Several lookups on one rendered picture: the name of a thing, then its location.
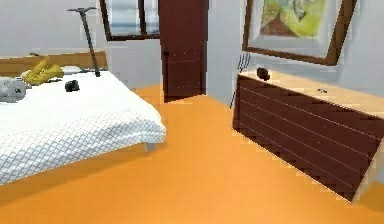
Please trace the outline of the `dark red room door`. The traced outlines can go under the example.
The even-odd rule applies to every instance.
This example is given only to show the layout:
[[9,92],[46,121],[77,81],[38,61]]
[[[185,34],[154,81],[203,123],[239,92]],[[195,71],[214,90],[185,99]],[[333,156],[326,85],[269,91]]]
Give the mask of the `dark red room door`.
[[164,101],[204,94],[208,0],[159,0],[159,13]]

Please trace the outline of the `dark round object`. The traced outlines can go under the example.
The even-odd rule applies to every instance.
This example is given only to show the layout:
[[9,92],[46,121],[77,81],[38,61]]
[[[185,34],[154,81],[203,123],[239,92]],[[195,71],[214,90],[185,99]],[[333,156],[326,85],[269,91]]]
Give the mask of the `dark round object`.
[[270,79],[268,70],[262,67],[257,69],[257,76],[264,81],[268,81]]

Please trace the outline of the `brown framed window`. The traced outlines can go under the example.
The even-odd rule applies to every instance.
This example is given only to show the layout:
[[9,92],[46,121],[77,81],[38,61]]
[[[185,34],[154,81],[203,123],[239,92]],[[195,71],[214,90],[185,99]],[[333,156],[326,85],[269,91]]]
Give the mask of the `brown framed window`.
[[159,0],[99,0],[107,41],[158,39]]

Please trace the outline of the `dark brown chest of drawers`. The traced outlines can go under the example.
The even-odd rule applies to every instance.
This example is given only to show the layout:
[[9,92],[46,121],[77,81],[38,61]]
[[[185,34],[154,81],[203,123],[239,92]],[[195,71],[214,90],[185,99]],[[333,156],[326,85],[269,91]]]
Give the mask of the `dark brown chest of drawers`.
[[357,201],[384,165],[384,98],[276,71],[269,75],[268,81],[254,72],[237,76],[233,129]]

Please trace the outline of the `small black object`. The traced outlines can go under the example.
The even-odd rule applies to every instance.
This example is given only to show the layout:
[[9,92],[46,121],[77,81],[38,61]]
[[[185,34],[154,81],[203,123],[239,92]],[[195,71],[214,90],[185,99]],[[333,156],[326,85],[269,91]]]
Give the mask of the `small black object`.
[[79,91],[80,87],[77,80],[68,81],[65,83],[65,90],[67,92]]

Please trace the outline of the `white quilted bed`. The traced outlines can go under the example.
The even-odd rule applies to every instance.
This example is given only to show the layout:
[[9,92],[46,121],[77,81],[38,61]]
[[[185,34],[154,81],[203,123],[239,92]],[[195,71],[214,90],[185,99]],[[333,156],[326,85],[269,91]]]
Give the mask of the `white quilted bed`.
[[[65,66],[62,78],[27,84],[26,96],[0,102],[0,186],[113,150],[166,137],[160,113],[113,73]],[[80,90],[67,92],[77,80]]]

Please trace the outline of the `brown framed picture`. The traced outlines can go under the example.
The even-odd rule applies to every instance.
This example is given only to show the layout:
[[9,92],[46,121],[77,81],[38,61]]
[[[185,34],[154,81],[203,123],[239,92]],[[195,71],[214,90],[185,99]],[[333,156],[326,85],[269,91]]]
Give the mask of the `brown framed picture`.
[[247,0],[246,52],[335,66],[357,0]]

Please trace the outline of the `yellow crumpled cloth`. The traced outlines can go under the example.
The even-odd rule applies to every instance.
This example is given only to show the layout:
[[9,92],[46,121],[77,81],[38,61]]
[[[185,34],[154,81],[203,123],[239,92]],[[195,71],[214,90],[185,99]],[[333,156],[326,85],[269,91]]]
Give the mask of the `yellow crumpled cloth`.
[[46,57],[28,71],[22,79],[32,86],[38,86],[51,78],[62,78],[63,76],[64,72],[61,67]]

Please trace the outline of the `grey pillow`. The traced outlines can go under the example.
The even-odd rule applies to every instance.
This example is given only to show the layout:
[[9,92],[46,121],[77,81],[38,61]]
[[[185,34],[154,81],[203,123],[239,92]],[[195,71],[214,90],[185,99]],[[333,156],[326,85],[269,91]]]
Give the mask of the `grey pillow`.
[[27,85],[21,78],[0,77],[0,102],[15,103],[26,96]]

